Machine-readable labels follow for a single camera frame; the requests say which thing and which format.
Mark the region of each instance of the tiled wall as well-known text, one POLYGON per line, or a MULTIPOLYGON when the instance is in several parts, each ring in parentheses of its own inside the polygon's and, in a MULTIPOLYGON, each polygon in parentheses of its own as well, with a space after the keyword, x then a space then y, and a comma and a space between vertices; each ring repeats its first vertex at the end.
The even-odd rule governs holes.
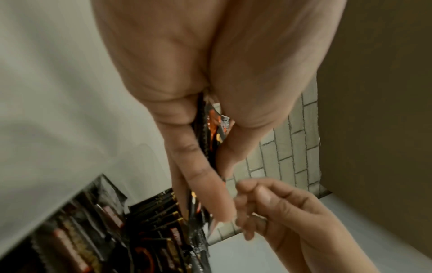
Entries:
MULTIPOLYGON (((246 160, 234 168, 226 184, 231 196, 237 195, 235 183, 245 178, 272 177, 308 190, 318 197, 328 194, 320 185, 320 139, 316 78, 297 100, 288 119, 267 134, 246 160)), ((234 223, 220 224, 210 244, 239 232, 234 223)))

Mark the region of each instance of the hand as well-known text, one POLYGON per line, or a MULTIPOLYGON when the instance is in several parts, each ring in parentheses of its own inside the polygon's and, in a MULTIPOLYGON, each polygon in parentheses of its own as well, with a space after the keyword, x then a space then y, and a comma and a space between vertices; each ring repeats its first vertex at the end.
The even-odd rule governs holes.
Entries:
POLYGON ((222 177, 282 122, 328 50, 346 0, 92 0, 99 32, 129 92, 165 140, 185 212, 190 187, 219 221, 234 204, 222 177), (190 126, 211 86, 235 122, 214 171, 190 126))
POLYGON ((313 194, 275 179, 237 184, 236 224, 262 235, 290 273, 379 273, 348 230, 313 194))

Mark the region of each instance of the fingernail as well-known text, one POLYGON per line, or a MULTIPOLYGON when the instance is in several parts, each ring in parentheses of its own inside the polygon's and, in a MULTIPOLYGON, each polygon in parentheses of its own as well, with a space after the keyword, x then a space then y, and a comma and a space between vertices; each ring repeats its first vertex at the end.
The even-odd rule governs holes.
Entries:
POLYGON ((268 206, 271 200, 271 192, 266 187, 261 186, 258 188, 256 197, 263 205, 268 206))

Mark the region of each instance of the snack display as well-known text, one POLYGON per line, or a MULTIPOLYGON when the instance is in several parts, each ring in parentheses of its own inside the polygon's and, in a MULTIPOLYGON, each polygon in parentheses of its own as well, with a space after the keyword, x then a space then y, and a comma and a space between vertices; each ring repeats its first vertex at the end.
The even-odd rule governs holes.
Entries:
MULTIPOLYGON (((216 169, 229 118, 201 94, 192 127, 216 169)), ((125 202, 126 196, 100 175, 6 256, 3 268, 15 273, 211 273, 207 238, 214 221, 193 191, 187 215, 180 212, 172 188, 129 206, 128 214, 125 202), (27 261, 13 266, 23 254, 27 261)))

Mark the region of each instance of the brown wall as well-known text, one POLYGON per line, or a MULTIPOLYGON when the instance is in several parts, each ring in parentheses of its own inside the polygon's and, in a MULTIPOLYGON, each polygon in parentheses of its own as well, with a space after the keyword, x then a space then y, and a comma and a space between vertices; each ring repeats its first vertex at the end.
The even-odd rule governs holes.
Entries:
POLYGON ((318 70, 322 184, 432 257, 432 1, 348 1, 318 70))

